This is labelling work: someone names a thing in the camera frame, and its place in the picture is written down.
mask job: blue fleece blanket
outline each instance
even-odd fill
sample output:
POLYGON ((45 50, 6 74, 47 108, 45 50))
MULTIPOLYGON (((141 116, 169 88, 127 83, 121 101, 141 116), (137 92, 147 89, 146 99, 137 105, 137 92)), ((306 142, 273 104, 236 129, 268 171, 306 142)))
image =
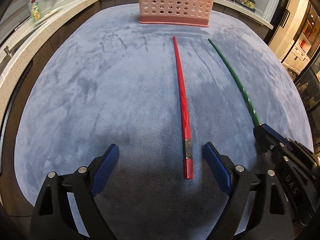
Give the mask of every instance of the blue fleece blanket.
POLYGON ((20 122, 17 180, 34 204, 49 171, 74 172, 115 143, 119 162, 95 199, 118 239, 206 239, 228 197, 202 160, 202 146, 211 141, 251 171, 270 167, 269 156, 257 154, 245 102, 208 38, 236 71, 261 121, 312 149, 307 115, 279 60, 241 21, 215 11, 209 28, 138 20, 137 4, 100 11, 52 56, 20 122), (188 181, 172 36, 193 136, 188 181))

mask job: cabinet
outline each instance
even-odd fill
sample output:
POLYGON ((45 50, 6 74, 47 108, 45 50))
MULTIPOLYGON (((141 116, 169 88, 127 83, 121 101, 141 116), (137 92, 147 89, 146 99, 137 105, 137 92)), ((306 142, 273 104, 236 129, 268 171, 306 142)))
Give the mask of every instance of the cabinet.
POLYGON ((77 15, 68 20, 59 30, 49 39, 54 51, 56 51, 64 41, 70 37, 86 20, 101 10, 100 1, 90 5, 77 15))
POLYGON ((300 72, 308 64, 309 60, 310 59, 303 51, 303 49, 300 48, 298 44, 296 44, 282 64, 285 67, 291 68, 296 73, 300 74, 300 72))

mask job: kitchen counter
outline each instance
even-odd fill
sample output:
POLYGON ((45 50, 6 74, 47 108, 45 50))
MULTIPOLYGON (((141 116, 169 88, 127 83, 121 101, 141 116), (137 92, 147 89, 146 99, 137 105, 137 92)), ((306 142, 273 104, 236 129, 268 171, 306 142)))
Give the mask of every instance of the kitchen counter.
POLYGON ((231 2, 230 0, 214 0, 214 2, 221 4, 221 5, 224 5, 226 7, 229 7, 231 9, 234 9, 234 10, 240 12, 241 14, 246 15, 246 16, 256 20, 260 24, 267 26, 270 30, 273 29, 273 26, 269 22, 267 22, 265 19, 263 19, 261 16, 250 11, 249 9, 246 9, 244 6, 241 6, 240 4, 238 4, 236 2, 231 2))

